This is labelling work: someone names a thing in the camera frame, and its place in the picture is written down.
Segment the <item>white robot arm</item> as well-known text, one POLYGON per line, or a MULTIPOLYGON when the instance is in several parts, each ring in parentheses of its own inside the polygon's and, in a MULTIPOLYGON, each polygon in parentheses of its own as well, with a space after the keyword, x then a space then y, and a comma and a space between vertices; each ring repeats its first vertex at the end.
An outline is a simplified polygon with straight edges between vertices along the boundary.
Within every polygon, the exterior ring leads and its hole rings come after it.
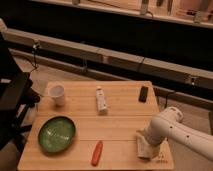
POLYGON ((146 141, 158 146, 165 138, 170 138, 213 162, 213 136, 183 125, 182 119, 178 108, 167 107, 145 128, 146 141))

